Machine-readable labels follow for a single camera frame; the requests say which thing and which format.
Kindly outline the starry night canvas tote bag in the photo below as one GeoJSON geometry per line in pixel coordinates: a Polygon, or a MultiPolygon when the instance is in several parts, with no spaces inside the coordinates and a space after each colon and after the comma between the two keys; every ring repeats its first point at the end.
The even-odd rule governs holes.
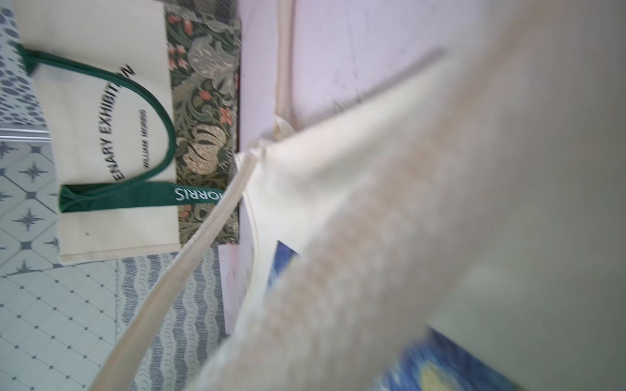
{"type": "Polygon", "coordinates": [[[433,82],[188,389],[369,389],[430,329],[525,389],[624,389],[624,2],[499,2],[433,82]]]}

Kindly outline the green handled exhibition tote bag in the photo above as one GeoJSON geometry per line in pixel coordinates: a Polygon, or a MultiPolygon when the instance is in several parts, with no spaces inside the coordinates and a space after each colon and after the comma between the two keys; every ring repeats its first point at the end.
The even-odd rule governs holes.
{"type": "Polygon", "coordinates": [[[241,23],[194,1],[17,1],[60,260],[180,250],[236,167],[241,23]]]}

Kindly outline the pink floral table mat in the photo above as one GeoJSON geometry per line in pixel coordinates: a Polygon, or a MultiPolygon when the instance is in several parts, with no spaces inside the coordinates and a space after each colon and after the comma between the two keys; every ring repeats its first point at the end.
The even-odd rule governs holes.
{"type": "Polygon", "coordinates": [[[221,247],[228,333],[422,106],[481,1],[241,1],[238,250],[221,247]]]}

